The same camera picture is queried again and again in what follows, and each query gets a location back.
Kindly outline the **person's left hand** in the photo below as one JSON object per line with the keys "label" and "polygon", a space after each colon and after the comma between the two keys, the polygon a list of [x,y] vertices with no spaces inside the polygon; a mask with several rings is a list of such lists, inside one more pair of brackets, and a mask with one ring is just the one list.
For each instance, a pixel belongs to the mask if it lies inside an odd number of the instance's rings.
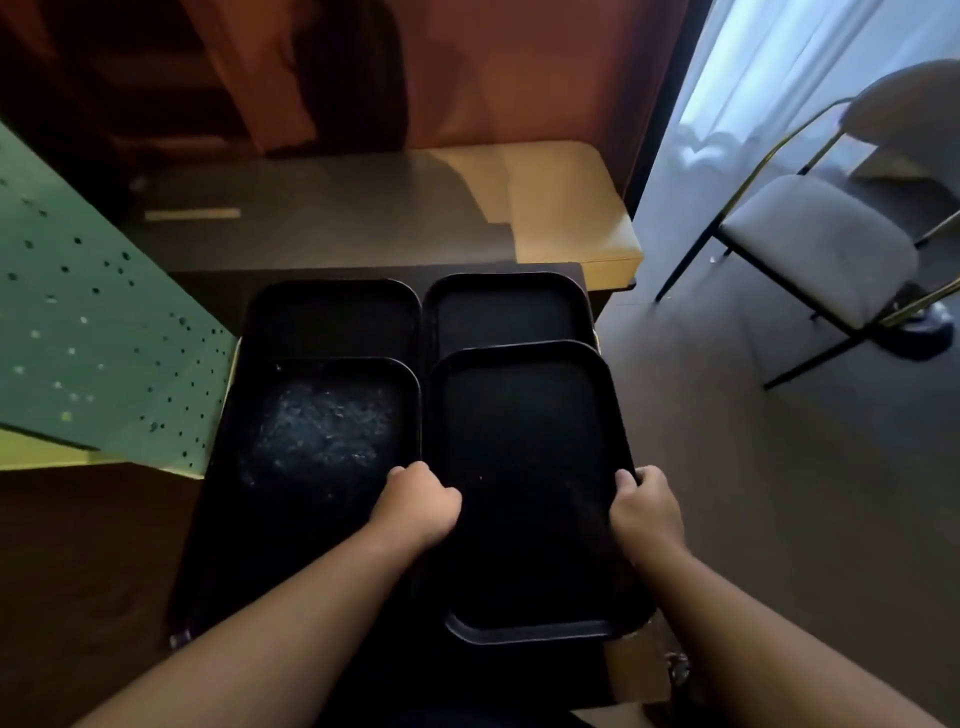
{"label": "person's left hand", "polygon": [[444,485],[426,462],[393,467],[369,518],[369,526],[390,545],[419,557],[450,535],[461,515],[463,496]]}

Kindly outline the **person's right hand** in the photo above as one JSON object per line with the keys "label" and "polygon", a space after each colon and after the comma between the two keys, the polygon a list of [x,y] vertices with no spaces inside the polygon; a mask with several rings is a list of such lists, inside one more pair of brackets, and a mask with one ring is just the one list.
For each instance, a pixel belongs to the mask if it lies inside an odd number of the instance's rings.
{"label": "person's right hand", "polygon": [[660,468],[621,468],[614,482],[616,494],[609,508],[609,522],[630,564],[642,569],[670,553],[687,550],[680,505]]}

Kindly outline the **black plastic serving tray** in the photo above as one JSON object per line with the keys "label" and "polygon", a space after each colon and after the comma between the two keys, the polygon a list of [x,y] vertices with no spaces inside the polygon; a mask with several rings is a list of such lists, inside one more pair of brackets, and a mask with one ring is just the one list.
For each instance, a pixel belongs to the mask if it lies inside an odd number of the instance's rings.
{"label": "black plastic serving tray", "polygon": [[474,347],[429,374],[423,457],[462,494],[431,585],[447,629],[500,647],[617,639],[656,606],[614,538],[634,463],[610,369],[571,340]]}
{"label": "black plastic serving tray", "polygon": [[550,341],[598,349],[587,294],[561,273],[453,273],[423,300],[423,362],[462,350]]}
{"label": "black plastic serving tray", "polygon": [[246,310],[240,361],[391,358],[416,371],[422,318],[417,293],[391,278],[275,283]]}

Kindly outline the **person's right forearm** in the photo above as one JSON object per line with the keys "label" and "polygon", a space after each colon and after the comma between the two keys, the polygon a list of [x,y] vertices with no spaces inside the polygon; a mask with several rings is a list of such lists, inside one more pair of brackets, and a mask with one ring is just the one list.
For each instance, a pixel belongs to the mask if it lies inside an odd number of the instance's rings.
{"label": "person's right forearm", "polygon": [[640,555],[667,622],[739,728],[946,728],[683,544],[644,546]]}

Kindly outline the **person's left forearm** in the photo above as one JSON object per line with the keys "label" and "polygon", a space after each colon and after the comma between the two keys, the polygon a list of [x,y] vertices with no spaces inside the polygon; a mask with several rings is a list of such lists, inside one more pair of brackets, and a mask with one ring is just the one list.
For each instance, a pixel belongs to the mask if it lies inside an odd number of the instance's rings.
{"label": "person's left forearm", "polygon": [[422,546],[368,524],[74,728],[307,728]]}

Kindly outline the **dark service cart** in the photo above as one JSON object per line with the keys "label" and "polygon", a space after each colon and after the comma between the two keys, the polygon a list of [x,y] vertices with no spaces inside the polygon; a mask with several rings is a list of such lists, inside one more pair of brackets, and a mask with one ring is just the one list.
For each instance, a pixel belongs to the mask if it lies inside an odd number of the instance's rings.
{"label": "dark service cart", "polygon": [[[412,560],[322,728],[566,725],[665,700],[652,594],[609,521],[632,463],[587,295],[559,273],[178,273],[242,338],[170,610],[174,645],[387,517]],[[401,504],[401,487],[408,487]]]}

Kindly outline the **wet black serving tray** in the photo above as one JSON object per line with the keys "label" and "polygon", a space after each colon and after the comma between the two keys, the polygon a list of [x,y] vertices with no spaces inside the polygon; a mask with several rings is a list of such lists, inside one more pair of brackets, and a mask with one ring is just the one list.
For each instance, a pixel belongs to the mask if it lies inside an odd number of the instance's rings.
{"label": "wet black serving tray", "polygon": [[364,526],[421,457],[422,390],[390,357],[290,359],[231,387],[166,612],[182,648]]}

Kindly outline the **yellow upholstered bench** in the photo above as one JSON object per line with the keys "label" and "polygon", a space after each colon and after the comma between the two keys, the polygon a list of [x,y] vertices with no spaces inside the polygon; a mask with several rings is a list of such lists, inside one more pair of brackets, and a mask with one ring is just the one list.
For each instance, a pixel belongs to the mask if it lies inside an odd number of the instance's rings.
{"label": "yellow upholstered bench", "polygon": [[644,259],[599,151],[570,140],[166,169],[119,228],[170,272],[578,263],[608,290]]}

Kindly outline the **white cushioned metal chair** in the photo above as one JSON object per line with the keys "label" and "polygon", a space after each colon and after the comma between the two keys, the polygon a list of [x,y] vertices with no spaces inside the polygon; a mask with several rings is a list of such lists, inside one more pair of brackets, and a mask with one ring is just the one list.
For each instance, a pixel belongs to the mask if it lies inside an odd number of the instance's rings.
{"label": "white cushioned metal chair", "polygon": [[[836,130],[800,170],[748,192],[777,152],[814,121],[843,106]],[[840,343],[765,382],[766,391],[855,347],[881,345],[922,311],[960,293],[960,274],[897,303],[920,270],[920,251],[960,224],[960,209],[917,239],[812,169],[843,137],[916,164],[960,199],[960,58],[925,61],[894,71],[856,96],[830,103],[779,140],[710,220],[654,297],[660,303],[712,240],[845,335]]]}

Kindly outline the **green perforated panel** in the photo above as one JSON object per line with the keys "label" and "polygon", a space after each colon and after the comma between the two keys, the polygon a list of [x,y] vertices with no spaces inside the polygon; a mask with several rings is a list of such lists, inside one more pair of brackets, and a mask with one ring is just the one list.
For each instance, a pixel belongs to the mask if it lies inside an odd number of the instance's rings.
{"label": "green perforated panel", "polygon": [[0,471],[201,479],[237,339],[0,122]]}

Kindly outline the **brown drape curtain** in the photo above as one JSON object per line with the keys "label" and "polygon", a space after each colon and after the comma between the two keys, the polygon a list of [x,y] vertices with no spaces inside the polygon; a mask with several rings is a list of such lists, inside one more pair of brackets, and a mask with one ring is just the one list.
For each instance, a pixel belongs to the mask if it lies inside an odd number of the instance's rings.
{"label": "brown drape curtain", "polygon": [[695,0],[0,0],[7,119],[130,174],[571,140],[625,194]]}

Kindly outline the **white sheer curtain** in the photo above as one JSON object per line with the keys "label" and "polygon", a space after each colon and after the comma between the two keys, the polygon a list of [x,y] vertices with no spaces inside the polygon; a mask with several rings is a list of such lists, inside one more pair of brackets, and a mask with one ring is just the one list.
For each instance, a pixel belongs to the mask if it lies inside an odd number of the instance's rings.
{"label": "white sheer curtain", "polygon": [[713,0],[670,108],[633,229],[652,301],[782,138],[904,67],[960,59],[960,0]]}

